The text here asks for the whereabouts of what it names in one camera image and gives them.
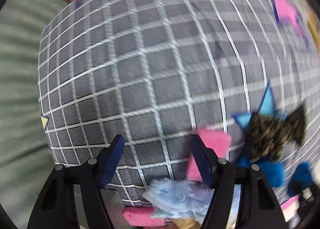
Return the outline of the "pink foam sponge block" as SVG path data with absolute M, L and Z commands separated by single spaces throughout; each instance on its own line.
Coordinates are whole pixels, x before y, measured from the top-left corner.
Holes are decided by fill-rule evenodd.
M 211 148 L 218 157 L 227 156 L 232 141 L 232 137 L 229 134 L 211 129 L 198 129 L 196 134 L 199 135 L 204 145 Z M 187 164 L 186 178 L 190 181 L 202 181 L 192 153 Z

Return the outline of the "light blue fluffy cloth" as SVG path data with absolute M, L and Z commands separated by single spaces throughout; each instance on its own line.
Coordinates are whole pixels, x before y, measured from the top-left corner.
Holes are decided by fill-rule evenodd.
M 202 183 L 189 180 L 153 180 L 143 198 L 153 206 L 153 217 L 194 219 L 202 223 L 214 190 Z

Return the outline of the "leopard print scrunchie cloth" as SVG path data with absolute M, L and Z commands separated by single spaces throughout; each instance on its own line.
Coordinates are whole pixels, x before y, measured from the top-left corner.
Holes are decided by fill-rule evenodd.
M 248 158 L 250 162 L 266 159 L 278 162 L 287 142 L 304 144 L 306 128 L 305 104 L 300 104 L 281 120 L 253 113 L 248 127 Z

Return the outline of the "blue plush toy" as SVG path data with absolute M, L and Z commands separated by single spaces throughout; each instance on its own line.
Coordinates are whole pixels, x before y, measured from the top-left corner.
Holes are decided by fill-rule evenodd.
M 278 188 L 284 183 L 284 165 L 283 163 L 271 162 L 268 158 L 250 162 L 247 156 L 243 155 L 237 163 L 240 167 L 250 168 L 252 165 L 258 165 L 259 169 L 263 172 L 267 181 L 271 187 Z M 313 178 L 310 172 L 308 163 L 300 163 L 295 172 L 293 173 L 291 180 L 287 186 L 287 194 L 293 197 L 300 192 L 309 188 L 313 184 Z

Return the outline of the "beige knitted cloth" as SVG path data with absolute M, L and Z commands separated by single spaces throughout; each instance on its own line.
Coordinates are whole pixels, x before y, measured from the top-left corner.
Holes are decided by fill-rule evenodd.
M 201 225 L 194 219 L 173 219 L 178 229 L 200 229 Z

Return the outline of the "grey checked star rug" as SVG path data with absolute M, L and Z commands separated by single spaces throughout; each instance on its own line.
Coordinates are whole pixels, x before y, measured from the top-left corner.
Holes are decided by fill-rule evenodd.
M 283 153 L 285 180 L 319 161 L 319 54 L 292 0 L 84 0 L 42 31 L 39 105 L 56 163 L 79 165 L 115 135 L 126 145 L 109 185 L 143 206 L 155 179 L 182 180 L 193 130 L 244 144 L 233 114 L 265 87 L 287 113 L 306 105 L 304 144 Z

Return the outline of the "green pleated curtain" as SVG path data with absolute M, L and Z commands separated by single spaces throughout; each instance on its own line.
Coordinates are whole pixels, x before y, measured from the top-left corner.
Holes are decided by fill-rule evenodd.
M 7 0 L 1 9 L 1 205 L 26 228 L 54 167 L 42 128 L 37 64 L 44 27 L 64 0 Z

